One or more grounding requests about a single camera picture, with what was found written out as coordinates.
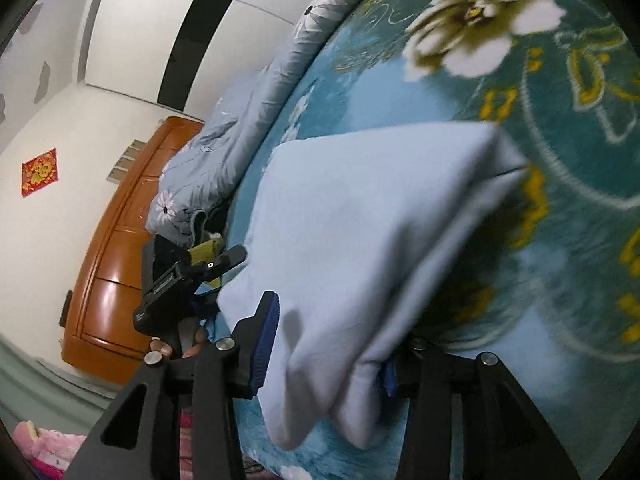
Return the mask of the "left hand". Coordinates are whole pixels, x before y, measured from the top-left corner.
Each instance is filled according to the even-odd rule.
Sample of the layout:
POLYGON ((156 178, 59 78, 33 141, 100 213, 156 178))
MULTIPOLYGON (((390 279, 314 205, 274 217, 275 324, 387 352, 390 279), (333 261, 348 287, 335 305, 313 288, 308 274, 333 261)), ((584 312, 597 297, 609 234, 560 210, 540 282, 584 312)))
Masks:
POLYGON ((181 359, 192 358, 201 353, 209 345, 208 333, 205 327, 199 327, 192 333, 184 337, 179 337, 175 341, 167 342, 155 338, 151 340, 148 356, 163 360, 173 359, 180 356, 181 359))

